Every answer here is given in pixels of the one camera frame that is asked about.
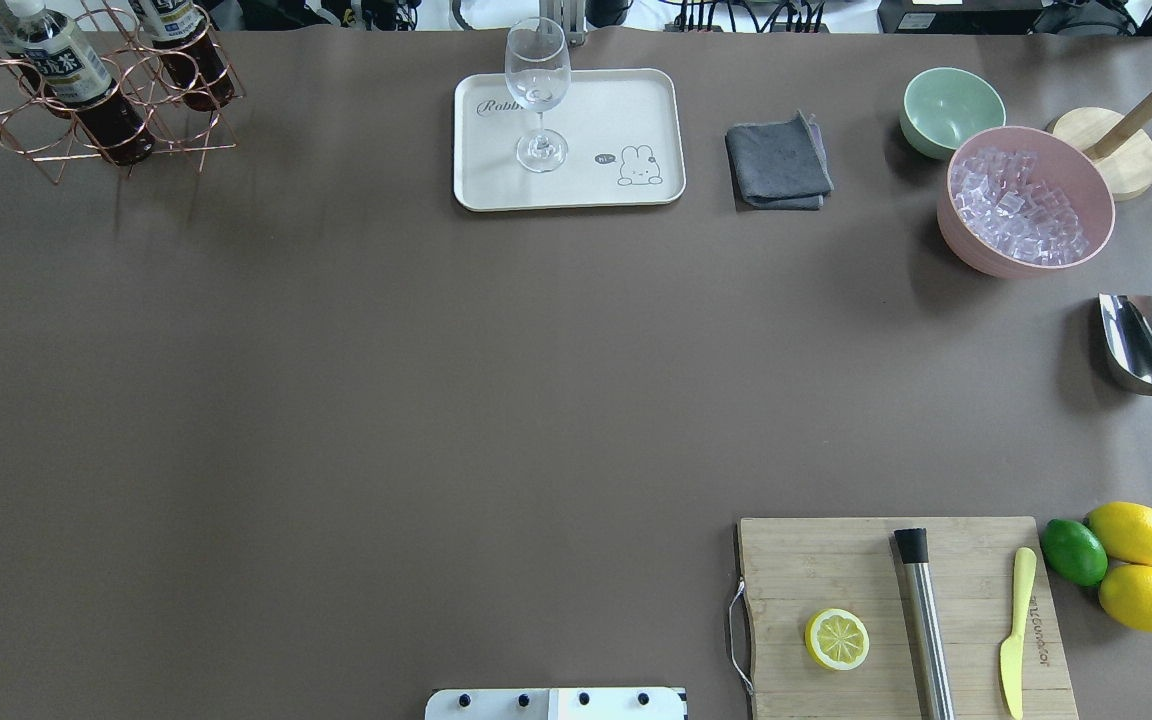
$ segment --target yellow lemon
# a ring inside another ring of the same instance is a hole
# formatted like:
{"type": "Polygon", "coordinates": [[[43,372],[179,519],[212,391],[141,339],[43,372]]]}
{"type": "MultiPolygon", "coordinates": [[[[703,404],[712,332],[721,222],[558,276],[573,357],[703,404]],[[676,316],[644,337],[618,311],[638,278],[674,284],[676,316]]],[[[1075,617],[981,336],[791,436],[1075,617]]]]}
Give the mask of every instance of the yellow lemon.
{"type": "Polygon", "coordinates": [[[869,657],[869,632],[851,612],[829,607],[808,621],[808,653],[832,670],[850,670],[869,657]]]}
{"type": "Polygon", "coordinates": [[[1107,502],[1087,513],[1087,528],[1106,555],[1136,564],[1152,564],[1152,507],[1107,502]]]}
{"type": "Polygon", "coordinates": [[[1119,623],[1152,632],[1152,568],[1120,564],[1101,579],[1101,607],[1119,623]]]}

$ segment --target wooden disc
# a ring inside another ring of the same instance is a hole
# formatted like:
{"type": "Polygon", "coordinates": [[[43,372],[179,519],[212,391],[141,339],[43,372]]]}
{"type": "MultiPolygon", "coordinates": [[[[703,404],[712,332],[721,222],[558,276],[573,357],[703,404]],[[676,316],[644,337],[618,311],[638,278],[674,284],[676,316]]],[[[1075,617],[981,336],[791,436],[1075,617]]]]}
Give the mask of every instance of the wooden disc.
{"type": "MultiPolygon", "coordinates": [[[[1052,123],[1048,132],[1085,152],[1108,135],[1121,119],[1123,115],[1114,109],[1070,109],[1052,123]]],[[[1131,200],[1152,183],[1152,141],[1142,129],[1109,156],[1092,160],[1092,164],[1111,187],[1114,200],[1131,200]]]]}

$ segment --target cutting board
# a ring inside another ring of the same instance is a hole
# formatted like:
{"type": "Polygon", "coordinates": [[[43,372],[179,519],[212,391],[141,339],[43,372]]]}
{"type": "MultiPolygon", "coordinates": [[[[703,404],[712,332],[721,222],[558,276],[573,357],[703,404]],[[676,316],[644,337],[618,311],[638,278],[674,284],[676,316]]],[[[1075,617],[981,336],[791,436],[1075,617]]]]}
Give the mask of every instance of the cutting board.
{"type": "MultiPolygon", "coordinates": [[[[926,528],[941,639],[960,720],[1005,720],[998,644],[1011,631],[1011,561],[1038,547],[1033,518],[745,518],[741,574],[749,611],[755,720],[920,719],[918,647],[892,530],[926,528]],[[804,647],[826,607],[855,612],[869,658],[827,670],[804,647]]],[[[1024,654],[1024,720],[1078,717],[1047,569],[1038,562],[1024,654]]]]}

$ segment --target lemon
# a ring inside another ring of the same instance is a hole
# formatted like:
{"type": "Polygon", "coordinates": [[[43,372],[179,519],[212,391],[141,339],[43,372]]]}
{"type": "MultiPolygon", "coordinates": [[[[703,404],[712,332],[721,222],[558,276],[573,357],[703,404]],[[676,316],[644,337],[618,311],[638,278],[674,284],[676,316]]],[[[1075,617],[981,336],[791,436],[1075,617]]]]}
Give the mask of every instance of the lemon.
{"type": "Polygon", "coordinates": [[[851,612],[829,607],[808,621],[808,653],[832,670],[850,670],[869,655],[869,632],[851,612]]]}
{"type": "Polygon", "coordinates": [[[1152,507],[1107,502],[1087,513],[1087,528],[1101,539],[1108,556],[1152,564],[1152,507]]]}
{"type": "Polygon", "coordinates": [[[1152,568],[1120,564],[1101,579],[1101,607],[1119,623],[1152,632],[1152,568]]]}
{"type": "Polygon", "coordinates": [[[1092,535],[1092,530],[1074,520],[1056,518],[1047,523],[1039,544],[1043,546],[1043,560],[1061,578],[1069,579],[1075,585],[1092,588],[1101,582],[1105,570],[1111,566],[1100,539],[1092,535]]]}

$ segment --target gray cloth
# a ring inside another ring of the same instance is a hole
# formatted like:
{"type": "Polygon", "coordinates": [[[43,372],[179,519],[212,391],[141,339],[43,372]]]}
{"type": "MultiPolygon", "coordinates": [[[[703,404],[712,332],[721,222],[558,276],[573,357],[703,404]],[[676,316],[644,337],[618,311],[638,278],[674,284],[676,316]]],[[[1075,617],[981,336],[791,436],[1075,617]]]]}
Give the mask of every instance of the gray cloth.
{"type": "Polygon", "coordinates": [[[820,128],[803,113],[785,123],[727,131],[727,156],[741,199],[758,210],[819,210],[833,191],[820,128]]]}

